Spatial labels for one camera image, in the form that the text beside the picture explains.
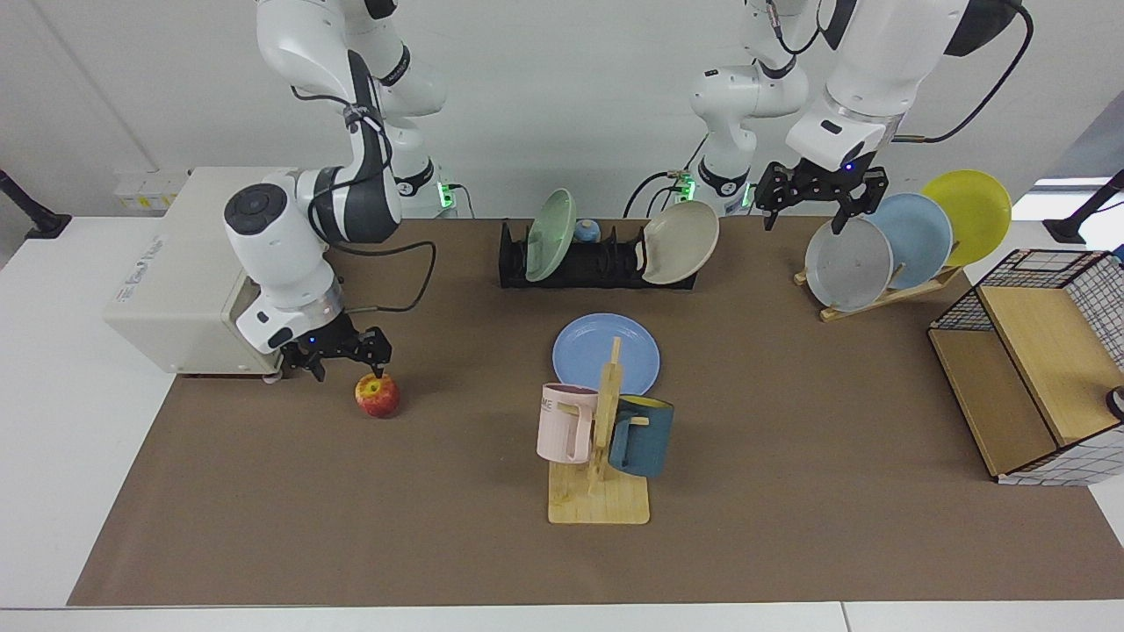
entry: red apple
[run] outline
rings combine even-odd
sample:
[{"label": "red apple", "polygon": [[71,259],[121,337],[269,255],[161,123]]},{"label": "red apple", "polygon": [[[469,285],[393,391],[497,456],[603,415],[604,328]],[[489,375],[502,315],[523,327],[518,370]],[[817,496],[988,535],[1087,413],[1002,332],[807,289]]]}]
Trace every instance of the red apple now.
[{"label": "red apple", "polygon": [[381,378],[368,373],[355,385],[355,401],[372,417],[382,419],[393,415],[400,399],[398,385],[390,379],[390,373],[382,373]]}]

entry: light blue plate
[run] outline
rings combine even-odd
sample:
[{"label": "light blue plate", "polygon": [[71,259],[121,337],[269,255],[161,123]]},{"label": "light blue plate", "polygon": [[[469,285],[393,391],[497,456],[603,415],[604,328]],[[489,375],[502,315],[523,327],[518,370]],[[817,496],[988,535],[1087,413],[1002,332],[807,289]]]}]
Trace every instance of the light blue plate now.
[{"label": "light blue plate", "polygon": [[941,205],[921,193],[898,193],[878,205],[865,219],[878,226],[890,242],[894,269],[905,269],[890,281],[890,289],[916,288],[941,271],[952,252],[952,224]]},{"label": "light blue plate", "polygon": [[620,338],[625,370],[620,392],[644,395],[660,374],[660,349],[640,323],[618,314],[590,314],[570,323],[554,341],[554,373],[563,383],[597,390],[601,369]]}]

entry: mug handle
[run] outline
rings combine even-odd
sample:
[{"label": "mug handle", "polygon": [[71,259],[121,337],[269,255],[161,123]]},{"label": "mug handle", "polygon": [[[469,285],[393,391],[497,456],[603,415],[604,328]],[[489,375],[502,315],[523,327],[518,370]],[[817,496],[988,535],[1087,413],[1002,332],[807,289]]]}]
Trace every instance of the mug handle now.
[{"label": "mug handle", "polygon": [[622,423],[622,424],[625,425],[624,432],[620,433],[620,441],[625,442],[625,453],[620,458],[620,467],[627,468],[628,467],[628,431],[633,426],[649,426],[649,425],[652,425],[652,422],[647,417],[638,417],[638,416],[634,415],[634,416],[628,417],[627,419],[624,419],[624,421],[618,422],[618,423]]},{"label": "mug handle", "polygon": [[640,237],[636,240],[636,274],[644,276],[647,272],[647,240],[644,236],[644,232],[641,231]]},{"label": "mug handle", "polygon": [[571,406],[578,409],[578,431],[570,435],[565,454],[570,461],[574,461],[578,459],[578,441],[582,436],[588,440],[590,428],[593,427],[593,408],[581,404]]}]

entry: white table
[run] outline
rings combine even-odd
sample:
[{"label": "white table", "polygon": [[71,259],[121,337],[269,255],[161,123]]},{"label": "white table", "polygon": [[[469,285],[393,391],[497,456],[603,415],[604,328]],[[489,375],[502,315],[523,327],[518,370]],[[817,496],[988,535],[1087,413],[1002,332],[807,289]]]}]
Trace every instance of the white table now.
[{"label": "white table", "polygon": [[[172,377],[101,322],[155,219],[76,218],[0,270],[0,630],[1117,630],[1124,601],[66,610]],[[1015,246],[1055,246],[1036,224]],[[985,262],[969,272],[990,268]],[[1124,538],[1124,480],[1095,488]]]}]

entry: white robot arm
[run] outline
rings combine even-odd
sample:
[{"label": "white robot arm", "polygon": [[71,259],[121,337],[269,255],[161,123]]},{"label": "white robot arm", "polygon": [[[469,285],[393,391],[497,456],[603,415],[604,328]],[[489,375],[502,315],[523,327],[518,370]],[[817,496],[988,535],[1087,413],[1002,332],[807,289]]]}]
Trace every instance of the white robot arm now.
[{"label": "white robot arm", "polygon": [[708,70],[695,83],[691,109],[709,132],[692,173],[695,199],[719,214],[735,214],[745,206],[758,141],[743,121],[795,114],[808,100],[808,76],[773,29],[777,24],[792,33],[805,4],[806,0],[777,0],[774,22],[765,0],[747,0],[741,40],[753,62]]},{"label": "white robot arm", "polygon": [[[247,274],[261,286],[261,296],[237,326],[259,351],[284,347],[298,355],[296,363],[321,379],[320,358],[352,358],[380,373],[390,356],[390,345],[377,328],[355,331],[335,273],[324,260],[326,244],[380,243],[401,219],[399,182],[391,168],[393,143],[378,107],[379,91],[404,117],[437,111],[444,103],[439,81],[411,65],[395,33],[390,15],[396,7],[395,0],[257,4],[263,57],[298,98],[328,102],[343,116],[352,162],[274,173],[230,199],[227,236]],[[307,354],[294,347],[296,341]]]},{"label": "white robot arm", "polygon": [[425,138],[410,119],[439,112],[447,88],[435,69],[413,58],[398,36],[390,19],[396,8],[391,0],[344,2],[347,42],[377,79],[402,216],[432,218],[446,211],[453,200],[443,184],[441,165],[429,156]]},{"label": "white robot arm", "polygon": [[[895,137],[941,56],[975,51],[1001,31],[1016,11],[1026,17],[1019,0],[833,3],[828,31],[835,31],[836,64],[825,89],[813,97],[787,137],[801,161],[794,169],[771,163],[756,186],[754,202],[764,211],[767,229],[780,210],[804,200],[839,202],[836,233],[849,218],[873,213],[888,186],[885,170],[871,168],[874,154]],[[742,37],[754,64],[709,71],[696,89],[691,106],[709,129],[706,156],[696,168],[697,196],[719,213],[736,211],[742,205],[755,148],[754,135],[742,128],[743,121],[792,114],[806,100],[807,78],[796,63],[800,51],[782,43],[782,33],[791,37],[791,27],[810,6],[816,11],[815,35],[831,39],[821,31],[822,4],[746,0]],[[969,28],[961,29],[970,10],[975,13]],[[853,198],[852,191],[863,186],[862,195]]]}]

